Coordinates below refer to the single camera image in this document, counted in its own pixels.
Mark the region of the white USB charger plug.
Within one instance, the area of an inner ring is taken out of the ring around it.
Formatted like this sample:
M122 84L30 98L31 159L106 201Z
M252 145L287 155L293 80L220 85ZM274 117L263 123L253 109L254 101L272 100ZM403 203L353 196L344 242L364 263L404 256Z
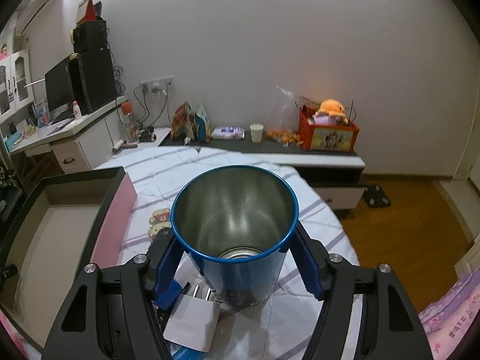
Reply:
M180 295L163 331L163 338L190 350L207 353L212 346L221 307L211 300L209 287L206 296L201 295L198 284L191 295Z

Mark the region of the blue steel tumbler cup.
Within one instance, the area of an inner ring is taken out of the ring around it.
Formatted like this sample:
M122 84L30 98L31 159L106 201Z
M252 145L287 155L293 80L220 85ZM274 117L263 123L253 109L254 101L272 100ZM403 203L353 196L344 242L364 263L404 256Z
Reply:
M250 165L198 175L171 208L172 230L200 275L221 302L237 309L272 294L298 219L290 185Z

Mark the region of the pink green cardboard box tray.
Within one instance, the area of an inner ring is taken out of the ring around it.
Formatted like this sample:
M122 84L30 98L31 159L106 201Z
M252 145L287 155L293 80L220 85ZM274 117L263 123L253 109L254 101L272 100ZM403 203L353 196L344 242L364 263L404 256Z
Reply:
M122 167L42 179L1 246L17 272L1 289L1 312L41 352L72 287L89 263L114 267L137 192Z

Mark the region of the black bathroom scale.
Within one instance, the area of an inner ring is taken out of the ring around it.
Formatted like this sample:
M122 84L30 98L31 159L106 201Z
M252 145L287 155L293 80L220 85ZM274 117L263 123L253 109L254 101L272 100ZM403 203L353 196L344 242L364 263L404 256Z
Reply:
M386 196L383 188L378 184L369 184L362 197L369 208L384 208L391 206L391 200Z

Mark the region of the red storage box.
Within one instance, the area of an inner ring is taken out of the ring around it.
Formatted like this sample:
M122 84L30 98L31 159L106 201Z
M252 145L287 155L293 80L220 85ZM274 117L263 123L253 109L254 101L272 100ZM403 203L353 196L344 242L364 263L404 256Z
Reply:
M298 111L298 134L304 150L352 152L360 129L355 124L315 124L314 109L302 106Z

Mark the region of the clear plastic bag with oranges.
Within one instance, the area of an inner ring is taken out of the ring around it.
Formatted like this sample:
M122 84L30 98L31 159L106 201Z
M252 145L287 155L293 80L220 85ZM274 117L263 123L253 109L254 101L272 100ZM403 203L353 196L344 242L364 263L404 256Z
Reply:
M267 121L266 136L283 146L301 146L303 140L299 130L298 96L280 86L276 91L270 106L270 115Z

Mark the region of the orange plush toy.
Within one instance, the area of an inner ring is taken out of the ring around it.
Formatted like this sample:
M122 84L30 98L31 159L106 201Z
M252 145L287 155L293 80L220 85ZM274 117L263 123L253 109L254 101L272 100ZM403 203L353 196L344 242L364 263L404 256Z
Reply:
M313 119L318 125L348 125L344 105L336 99L327 99L320 104Z

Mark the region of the white wet wipes pack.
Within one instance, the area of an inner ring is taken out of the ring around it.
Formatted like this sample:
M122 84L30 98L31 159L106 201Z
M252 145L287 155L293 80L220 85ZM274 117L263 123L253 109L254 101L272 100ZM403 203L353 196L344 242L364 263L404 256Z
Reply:
M241 127L220 126L213 130L211 138L213 140L241 141L245 138L245 131Z

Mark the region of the colourful snack bags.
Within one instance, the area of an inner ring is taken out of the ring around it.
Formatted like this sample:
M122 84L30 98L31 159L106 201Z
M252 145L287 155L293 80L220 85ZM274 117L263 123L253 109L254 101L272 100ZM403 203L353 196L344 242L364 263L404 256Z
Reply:
M199 142L212 140L212 125L202 103L193 108L184 102L177 108L171 124L171 139L177 141L184 138Z

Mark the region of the white desk with drawers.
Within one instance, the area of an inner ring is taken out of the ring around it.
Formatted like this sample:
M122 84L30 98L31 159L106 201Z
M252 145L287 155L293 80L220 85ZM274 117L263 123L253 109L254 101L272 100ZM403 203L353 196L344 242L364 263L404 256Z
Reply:
M10 154L52 154L65 173L93 170L108 161L114 145L126 138L120 110L125 101L121 96L80 119L41 127Z

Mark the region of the white pink lotion bottle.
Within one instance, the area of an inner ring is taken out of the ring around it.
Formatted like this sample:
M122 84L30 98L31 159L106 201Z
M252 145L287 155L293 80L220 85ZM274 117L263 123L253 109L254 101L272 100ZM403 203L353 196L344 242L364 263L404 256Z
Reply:
M80 119L82 117L82 113L81 113L81 110L80 110L80 107L79 107L77 101L74 101L72 103L72 113L73 113L75 119Z

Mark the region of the black computer monitor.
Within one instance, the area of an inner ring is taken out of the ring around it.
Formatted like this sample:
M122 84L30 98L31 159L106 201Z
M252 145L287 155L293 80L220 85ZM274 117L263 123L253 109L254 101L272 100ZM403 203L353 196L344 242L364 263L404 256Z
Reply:
M68 69L69 61L68 56L45 74L46 99L50 111L67 106L68 112L72 114L72 102L75 99Z

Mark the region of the white glass door cabinet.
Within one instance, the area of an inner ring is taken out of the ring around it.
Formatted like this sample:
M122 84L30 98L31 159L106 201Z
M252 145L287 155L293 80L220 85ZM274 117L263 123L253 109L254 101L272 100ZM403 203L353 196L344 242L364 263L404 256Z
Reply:
M1 61L1 122L34 101L29 52L22 49Z

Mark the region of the white air conditioner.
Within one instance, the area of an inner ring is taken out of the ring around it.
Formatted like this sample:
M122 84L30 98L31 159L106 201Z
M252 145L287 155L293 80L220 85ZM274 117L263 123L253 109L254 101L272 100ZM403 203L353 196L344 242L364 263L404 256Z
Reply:
M54 1L55 0L31 0L17 17L16 35L23 35L41 10Z

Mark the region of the white wall power strip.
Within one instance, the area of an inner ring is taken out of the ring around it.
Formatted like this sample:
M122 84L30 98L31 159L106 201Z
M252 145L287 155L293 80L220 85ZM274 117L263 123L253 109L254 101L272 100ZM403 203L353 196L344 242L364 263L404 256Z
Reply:
M162 92L167 93L171 91L174 84L174 76L162 76L154 78L153 80L143 80L140 84L144 93L150 92L152 94Z

